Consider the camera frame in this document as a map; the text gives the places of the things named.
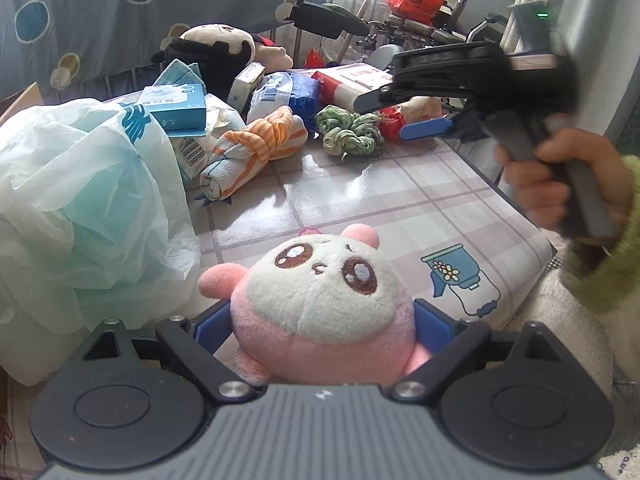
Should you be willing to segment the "person's right hand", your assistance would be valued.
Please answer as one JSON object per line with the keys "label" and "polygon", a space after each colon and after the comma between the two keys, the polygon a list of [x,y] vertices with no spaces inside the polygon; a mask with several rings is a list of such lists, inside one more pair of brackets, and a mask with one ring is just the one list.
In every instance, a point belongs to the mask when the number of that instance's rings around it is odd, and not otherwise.
{"label": "person's right hand", "polygon": [[515,201],[543,229],[559,232],[570,199],[570,188],[554,180],[550,166],[572,158],[591,169],[613,222],[623,226],[632,211],[634,175],[604,136],[563,128],[538,146],[532,162],[516,162],[502,145],[496,148],[496,157],[506,183],[514,188]]}

